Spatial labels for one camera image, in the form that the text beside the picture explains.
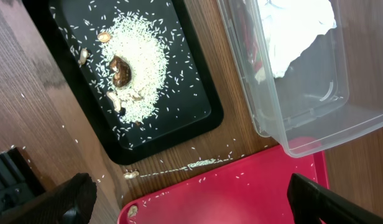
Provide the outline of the white napkin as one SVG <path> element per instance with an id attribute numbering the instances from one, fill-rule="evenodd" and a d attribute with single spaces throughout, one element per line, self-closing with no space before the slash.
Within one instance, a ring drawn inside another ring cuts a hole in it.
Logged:
<path id="1" fill-rule="evenodd" d="M 257 2 L 273 77 L 284 77 L 291 62 L 318 35 L 336 28 L 329 0 L 260 0 Z"/>

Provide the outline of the food scraps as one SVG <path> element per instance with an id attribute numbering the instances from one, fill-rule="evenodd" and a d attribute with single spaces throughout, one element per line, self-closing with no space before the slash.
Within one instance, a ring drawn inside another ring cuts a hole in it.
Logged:
<path id="1" fill-rule="evenodd" d="M 168 41 L 136 12 L 118 14 L 96 40 L 102 56 L 98 70 L 108 82 L 106 96 L 121 122 L 138 124 L 151 117 L 167 77 Z"/>

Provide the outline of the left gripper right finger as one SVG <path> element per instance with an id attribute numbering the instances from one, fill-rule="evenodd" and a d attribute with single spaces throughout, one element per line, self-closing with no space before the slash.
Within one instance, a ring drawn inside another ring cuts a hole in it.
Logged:
<path id="1" fill-rule="evenodd" d="M 383 218 L 301 174 L 292 174 L 287 198 L 295 223 L 383 224 Z"/>

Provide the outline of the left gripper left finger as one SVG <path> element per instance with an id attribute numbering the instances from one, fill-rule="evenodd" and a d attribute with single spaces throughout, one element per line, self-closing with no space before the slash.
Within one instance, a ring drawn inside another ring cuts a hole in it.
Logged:
<path id="1" fill-rule="evenodd" d="M 0 216 L 0 224 L 89 224 L 97 186 L 87 173 L 77 173 L 55 189 Z"/>

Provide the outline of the red snack wrapper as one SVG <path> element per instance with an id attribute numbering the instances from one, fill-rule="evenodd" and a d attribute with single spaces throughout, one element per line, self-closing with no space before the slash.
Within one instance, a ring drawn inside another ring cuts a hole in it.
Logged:
<path id="1" fill-rule="evenodd" d="M 257 42 L 256 29 L 252 21 L 252 17 L 248 12 L 246 5 L 241 3 L 238 7 L 239 21 L 241 23 L 241 35 L 243 46 L 246 51 L 246 60 L 254 72 L 258 72 L 262 68 L 262 59 Z"/>

